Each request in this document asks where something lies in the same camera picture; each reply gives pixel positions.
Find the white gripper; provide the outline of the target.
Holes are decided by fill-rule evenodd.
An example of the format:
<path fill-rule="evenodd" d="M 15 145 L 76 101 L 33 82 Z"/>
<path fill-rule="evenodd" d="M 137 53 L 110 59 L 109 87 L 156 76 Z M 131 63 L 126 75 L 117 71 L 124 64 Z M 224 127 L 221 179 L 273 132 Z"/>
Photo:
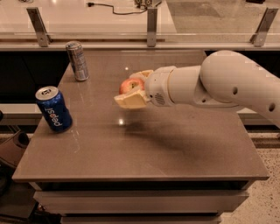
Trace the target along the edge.
<path fill-rule="evenodd" d="M 145 108 L 149 101 L 157 107 L 173 106 L 174 102 L 169 96 L 168 80 L 174 69 L 175 66 L 164 66 L 155 71 L 143 70 L 131 74 L 130 78 L 145 81 L 145 91 L 140 87 L 135 87 L 126 94 L 115 96 L 115 102 L 123 109 Z"/>

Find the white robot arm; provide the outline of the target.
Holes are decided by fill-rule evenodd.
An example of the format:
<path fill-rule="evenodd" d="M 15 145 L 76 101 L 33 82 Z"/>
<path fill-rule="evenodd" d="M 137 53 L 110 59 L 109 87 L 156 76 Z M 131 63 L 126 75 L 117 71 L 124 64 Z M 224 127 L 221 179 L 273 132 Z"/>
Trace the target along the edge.
<path fill-rule="evenodd" d="M 280 80 L 252 59 L 232 51 L 207 56 L 199 66 L 164 66 L 133 73 L 119 87 L 123 109 L 188 104 L 198 108 L 248 108 L 280 127 Z"/>

